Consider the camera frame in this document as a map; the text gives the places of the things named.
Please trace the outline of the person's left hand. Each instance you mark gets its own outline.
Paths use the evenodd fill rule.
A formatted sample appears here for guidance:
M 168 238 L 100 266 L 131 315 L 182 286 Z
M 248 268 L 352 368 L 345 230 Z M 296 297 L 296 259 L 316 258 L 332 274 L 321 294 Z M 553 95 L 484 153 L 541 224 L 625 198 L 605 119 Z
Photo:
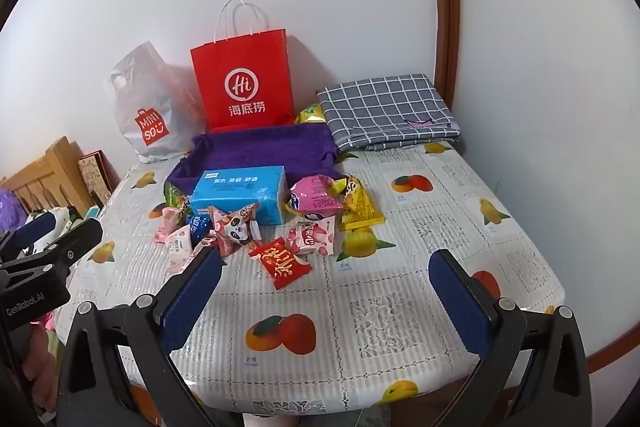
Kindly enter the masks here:
M 32 383 L 32 399 L 35 405 L 54 412 L 58 399 L 58 377 L 56 362 L 49 351 L 49 337 L 40 325 L 30 325 L 27 355 L 23 362 L 23 373 Z

